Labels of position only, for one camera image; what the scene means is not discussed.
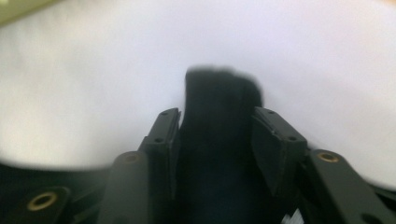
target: black fabric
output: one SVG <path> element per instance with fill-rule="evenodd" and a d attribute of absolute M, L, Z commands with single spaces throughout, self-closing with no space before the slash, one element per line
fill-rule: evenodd
<path fill-rule="evenodd" d="M 191 70 L 180 127 L 180 223 L 268 223 L 268 190 L 250 145 L 256 85 L 229 71 Z"/>

